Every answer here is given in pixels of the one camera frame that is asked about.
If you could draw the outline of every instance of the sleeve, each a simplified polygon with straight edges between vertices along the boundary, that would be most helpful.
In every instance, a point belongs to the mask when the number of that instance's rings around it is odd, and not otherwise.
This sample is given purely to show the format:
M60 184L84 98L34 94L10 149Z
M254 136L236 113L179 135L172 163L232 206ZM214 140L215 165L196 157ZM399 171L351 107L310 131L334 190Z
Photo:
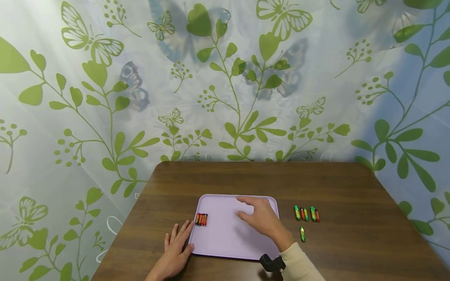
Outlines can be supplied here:
M280 253L280 256L286 265L281 270L284 281L325 281L297 242Z

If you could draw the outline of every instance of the hand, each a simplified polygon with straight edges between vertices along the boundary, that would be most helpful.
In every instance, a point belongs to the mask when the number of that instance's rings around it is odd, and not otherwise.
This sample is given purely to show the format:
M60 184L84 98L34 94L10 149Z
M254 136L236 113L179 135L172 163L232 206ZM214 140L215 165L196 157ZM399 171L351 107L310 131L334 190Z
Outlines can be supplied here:
M236 215L248 223L256 231L273 240L278 250L283 252L289 248L293 241L292 234L278 219L266 198L238 196L236 199L242 203L253 206L252 215L238 211Z
M162 281L166 278L173 277L180 273L186 265L188 257L194 250L194 245L189 244L182 251L183 245L191 234L194 227L194 221L189 223L187 220L177 234L178 224L176 223L172 229L172 235L166 233L164 240L164 254L156 262L153 269L148 274L145 281Z

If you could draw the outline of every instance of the left hand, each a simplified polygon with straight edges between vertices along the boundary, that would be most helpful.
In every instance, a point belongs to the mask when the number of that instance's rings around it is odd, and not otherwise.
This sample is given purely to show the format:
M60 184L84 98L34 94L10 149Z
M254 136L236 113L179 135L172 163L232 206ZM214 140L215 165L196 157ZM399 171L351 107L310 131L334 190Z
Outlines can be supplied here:
M194 221L189 223L187 220L178 233L177 223L173 227L171 235L166 233L166 238L164 240L164 254L162 254L156 262L145 281L162 281L177 275L183 270L188 261L188 257L194 250L194 245L189 244L182 252L183 245L188 239L189 234L191 234L193 227Z

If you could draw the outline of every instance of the wooden table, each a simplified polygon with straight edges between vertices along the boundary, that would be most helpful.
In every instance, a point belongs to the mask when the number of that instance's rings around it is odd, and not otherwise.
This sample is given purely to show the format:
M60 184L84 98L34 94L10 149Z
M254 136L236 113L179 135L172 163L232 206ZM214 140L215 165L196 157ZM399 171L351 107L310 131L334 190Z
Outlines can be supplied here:
M193 219L205 193L267 195L283 224L327 281L450 280L450 273L386 190L356 163L163 162L153 172L94 281L143 281L175 223ZM313 205L320 223L298 222ZM190 257L177 280L281 280L258 262Z

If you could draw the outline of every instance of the purple tray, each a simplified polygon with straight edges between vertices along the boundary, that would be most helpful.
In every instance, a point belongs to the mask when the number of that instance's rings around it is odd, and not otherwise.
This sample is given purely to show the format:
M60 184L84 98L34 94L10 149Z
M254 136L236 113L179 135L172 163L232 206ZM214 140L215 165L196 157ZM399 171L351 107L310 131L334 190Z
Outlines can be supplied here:
M273 241L258 233L236 216L237 211L253 213L253 206L236 200L238 195L205 194L198 200L197 213L208 214L207 226L194 226L189 243L194 254L234 259L259 260L263 254L271 259L279 255ZM277 217L277 201L269 196L270 206Z

